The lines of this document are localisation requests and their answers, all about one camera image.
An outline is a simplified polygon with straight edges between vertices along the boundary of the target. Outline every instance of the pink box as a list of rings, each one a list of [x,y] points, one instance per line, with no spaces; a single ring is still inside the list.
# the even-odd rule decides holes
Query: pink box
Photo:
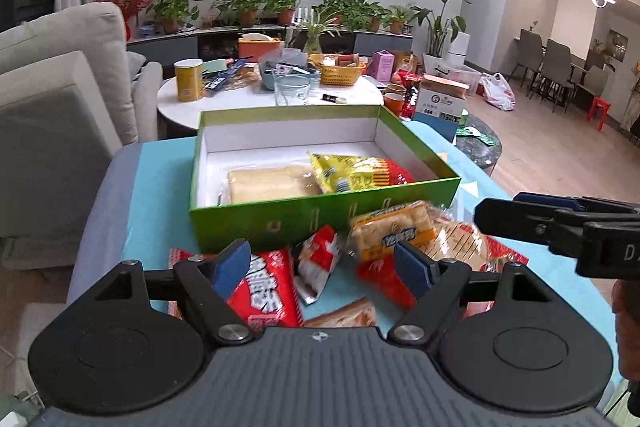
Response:
[[[379,82],[389,82],[394,73],[396,58],[387,51],[376,52],[371,57],[368,73]]]

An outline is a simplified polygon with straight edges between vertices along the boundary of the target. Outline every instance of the green box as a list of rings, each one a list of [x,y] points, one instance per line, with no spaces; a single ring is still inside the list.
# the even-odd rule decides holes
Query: green box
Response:
[[[219,204],[231,168],[274,166],[306,152],[375,155],[396,161],[419,181],[305,198]],[[428,200],[449,206],[460,178],[385,107],[315,105],[203,112],[191,181],[190,215],[201,251],[238,238],[254,251],[303,241],[323,225],[348,230],[355,215]]]

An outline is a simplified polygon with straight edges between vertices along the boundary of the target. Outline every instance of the white round table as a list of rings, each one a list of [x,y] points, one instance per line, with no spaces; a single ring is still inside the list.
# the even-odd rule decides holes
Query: white round table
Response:
[[[343,96],[347,104],[383,105],[382,93],[366,78],[360,77],[353,87],[320,85],[320,89],[309,98],[310,105],[332,105],[324,102],[324,93]],[[262,84],[241,87],[229,91],[220,91],[212,97],[204,96],[196,102],[178,102],[175,78],[164,83],[158,92],[158,111],[167,119],[189,129],[197,129],[202,111],[222,109],[240,109],[245,107],[275,106],[273,91],[268,91]]]

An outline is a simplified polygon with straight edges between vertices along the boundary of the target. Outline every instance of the metal screw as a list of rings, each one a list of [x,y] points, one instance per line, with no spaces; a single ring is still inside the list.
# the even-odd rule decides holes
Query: metal screw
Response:
[[[395,336],[401,341],[415,342],[424,337],[424,330],[412,324],[398,326],[394,330]]]
[[[229,342],[241,342],[249,336],[249,330],[242,324],[226,324],[220,327],[218,335]]]

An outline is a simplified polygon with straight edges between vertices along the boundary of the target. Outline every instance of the red stool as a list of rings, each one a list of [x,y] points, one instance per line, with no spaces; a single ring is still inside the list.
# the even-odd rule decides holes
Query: red stool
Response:
[[[607,112],[609,111],[609,107],[611,107],[611,104],[609,102],[607,102],[606,100],[603,100],[601,98],[598,98],[597,96],[593,97],[593,102],[591,103],[591,108],[589,110],[589,112],[587,113],[587,122],[591,121],[591,118],[593,118],[596,114],[596,111],[598,110],[598,108],[601,108],[602,110],[602,116],[600,117],[600,123],[598,124],[598,130],[602,131],[602,126],[604,125],[604,121],[607,120]]]

